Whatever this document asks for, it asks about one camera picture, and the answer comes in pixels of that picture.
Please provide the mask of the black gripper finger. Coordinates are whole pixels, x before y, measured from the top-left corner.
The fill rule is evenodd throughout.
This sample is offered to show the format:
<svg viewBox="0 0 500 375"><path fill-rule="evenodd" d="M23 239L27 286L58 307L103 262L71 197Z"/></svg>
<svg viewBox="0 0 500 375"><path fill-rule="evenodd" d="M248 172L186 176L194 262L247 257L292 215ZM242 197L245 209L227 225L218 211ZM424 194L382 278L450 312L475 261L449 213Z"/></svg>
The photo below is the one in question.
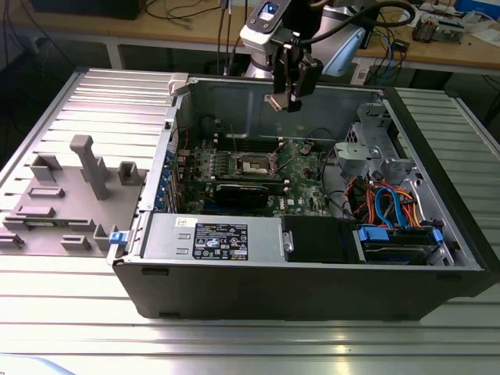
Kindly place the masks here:
<svg viewBox="0 0 500 375"><path fill-rule="evenodd" d="M287 111L297 112L302 107L301 98L311 95L323 72L323 63L309 52L300 52L296 57L287 56Z"/></svg>
<svg viewBox="0 0 500 375"><path fill-rule="evenodd" d="M291 93L290 67L293 52L293 45L281 45L274 56L273 61L273 93Z"/></svg>

